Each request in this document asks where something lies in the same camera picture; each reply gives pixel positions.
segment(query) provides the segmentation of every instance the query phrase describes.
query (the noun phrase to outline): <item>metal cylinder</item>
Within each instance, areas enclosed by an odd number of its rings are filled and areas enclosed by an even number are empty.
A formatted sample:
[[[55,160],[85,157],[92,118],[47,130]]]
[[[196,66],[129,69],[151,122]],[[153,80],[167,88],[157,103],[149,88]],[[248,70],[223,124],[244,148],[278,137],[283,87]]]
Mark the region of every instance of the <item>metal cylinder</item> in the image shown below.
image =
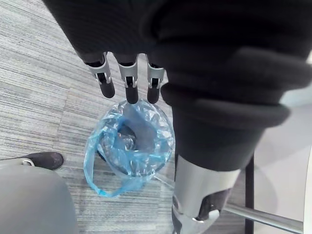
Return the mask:
[[[246,207],[240,207],[229,203],[225,206],[224,210],[256,221],[258,223],[263,223],[278,229],[288,231],[290,233],[303,234],[303,222],[297,220],[249,209]]]

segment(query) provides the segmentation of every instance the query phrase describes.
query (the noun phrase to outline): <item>black shoe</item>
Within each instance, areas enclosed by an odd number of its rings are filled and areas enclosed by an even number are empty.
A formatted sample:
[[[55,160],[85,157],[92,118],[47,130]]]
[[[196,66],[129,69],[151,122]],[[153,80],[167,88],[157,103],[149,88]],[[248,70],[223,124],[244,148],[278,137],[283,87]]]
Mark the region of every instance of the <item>black shoe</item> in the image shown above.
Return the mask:
[[[59,168],[64,162],[63,156],[57,152],[33,153],[18,158],[29,158],[36,167],[43,167],[49,170]]]

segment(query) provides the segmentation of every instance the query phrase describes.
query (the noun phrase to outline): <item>crumpled plastic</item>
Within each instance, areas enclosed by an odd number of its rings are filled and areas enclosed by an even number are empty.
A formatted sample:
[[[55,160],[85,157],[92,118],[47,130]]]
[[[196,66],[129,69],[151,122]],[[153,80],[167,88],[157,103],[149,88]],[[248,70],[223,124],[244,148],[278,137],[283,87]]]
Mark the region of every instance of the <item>crumpled plastic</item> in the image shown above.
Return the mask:
[[[139,190],[166,164],[174,148],[173,128],[158,106],[142,99],[134,105],[125,100],[114,105],[89,136],[84,174],[89,186],[101,196]],[[111,193],[93,182],[97,152],[122,179],[121,187]]]

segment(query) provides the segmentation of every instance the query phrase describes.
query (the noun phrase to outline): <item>robotic hand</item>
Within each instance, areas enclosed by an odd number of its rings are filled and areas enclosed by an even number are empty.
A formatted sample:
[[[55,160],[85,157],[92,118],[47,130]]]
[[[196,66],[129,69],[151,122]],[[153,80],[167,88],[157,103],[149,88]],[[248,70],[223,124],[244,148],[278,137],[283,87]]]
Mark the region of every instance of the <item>robotic hand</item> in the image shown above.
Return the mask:
[[[309,84],[312,6],[305,0],[43,0],[107,98],[113,52],[129,103],[137,54],[148,57],[148,100],[162,86],[176,138],[172,218],[204,233],[267,127],[288,116],[285,91]]]

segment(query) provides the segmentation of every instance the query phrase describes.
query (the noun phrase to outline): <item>robotic finger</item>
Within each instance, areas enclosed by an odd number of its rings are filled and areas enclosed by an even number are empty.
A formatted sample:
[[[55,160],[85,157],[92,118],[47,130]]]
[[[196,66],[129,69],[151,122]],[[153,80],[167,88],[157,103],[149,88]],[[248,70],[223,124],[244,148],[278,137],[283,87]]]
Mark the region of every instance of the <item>robotic finger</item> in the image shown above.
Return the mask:
[[[100,61],[86,63],[91,73],[97,79],[103,95],[112,98],[115,95],[115,88],[111,78],[111,70],[106,59],[107,52],[103,53]]]

